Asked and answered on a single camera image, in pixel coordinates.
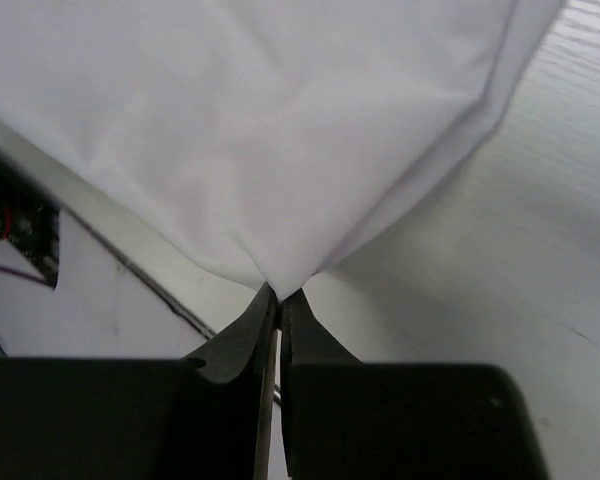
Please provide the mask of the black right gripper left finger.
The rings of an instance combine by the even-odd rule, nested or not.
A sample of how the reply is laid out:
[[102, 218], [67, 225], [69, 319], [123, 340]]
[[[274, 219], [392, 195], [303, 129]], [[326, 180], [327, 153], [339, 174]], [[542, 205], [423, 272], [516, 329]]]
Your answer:
[[0, 358], [0, 479], [263, 479], [276, 296], [180, 359]]

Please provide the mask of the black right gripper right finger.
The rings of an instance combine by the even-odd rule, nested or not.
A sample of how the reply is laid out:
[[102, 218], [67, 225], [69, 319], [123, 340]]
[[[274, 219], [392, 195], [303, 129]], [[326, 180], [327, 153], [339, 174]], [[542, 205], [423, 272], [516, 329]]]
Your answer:
[[484, 364], [364, 363], [303, 292], [279, 307], [281, 421], [294, 479], [545, 479], [524, 399]]

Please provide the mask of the white t shirt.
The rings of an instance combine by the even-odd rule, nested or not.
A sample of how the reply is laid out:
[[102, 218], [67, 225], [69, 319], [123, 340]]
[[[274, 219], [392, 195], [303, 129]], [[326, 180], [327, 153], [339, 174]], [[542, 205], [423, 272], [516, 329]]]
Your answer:
[[279, 298], [492, 133], [557, 1], [0, 1], [0, 121]]

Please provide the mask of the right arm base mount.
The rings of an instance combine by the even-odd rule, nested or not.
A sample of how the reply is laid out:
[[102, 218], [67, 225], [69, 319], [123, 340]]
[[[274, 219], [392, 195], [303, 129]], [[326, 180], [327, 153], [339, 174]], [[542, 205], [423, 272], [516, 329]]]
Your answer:
[[36, 270], [20, 278], [55, 288], [60, 266], [59, 208], [0, 154], [0, 243], [7, 242]]

